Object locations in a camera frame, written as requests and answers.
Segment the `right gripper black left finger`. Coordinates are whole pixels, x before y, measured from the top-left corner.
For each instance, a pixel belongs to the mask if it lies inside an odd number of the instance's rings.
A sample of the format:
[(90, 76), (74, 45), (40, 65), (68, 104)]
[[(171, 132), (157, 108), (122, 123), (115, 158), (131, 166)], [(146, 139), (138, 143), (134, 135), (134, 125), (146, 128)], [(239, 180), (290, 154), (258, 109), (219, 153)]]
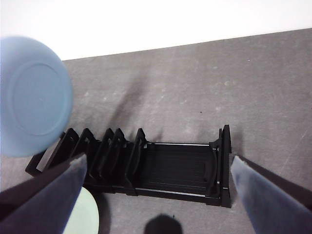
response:
[(65, 161), (0, 194), (2, 234), (61, 234), (87, 172), (86, 154)]

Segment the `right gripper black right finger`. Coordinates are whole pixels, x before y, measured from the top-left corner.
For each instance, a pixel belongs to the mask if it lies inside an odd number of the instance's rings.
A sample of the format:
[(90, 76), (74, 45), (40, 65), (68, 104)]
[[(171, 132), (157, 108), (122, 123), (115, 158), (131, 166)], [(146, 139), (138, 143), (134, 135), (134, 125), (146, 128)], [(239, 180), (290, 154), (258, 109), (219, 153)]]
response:
[(242, 156), (231, 174), (237, 195), (257, 234), (310, 234), (312, 192)]

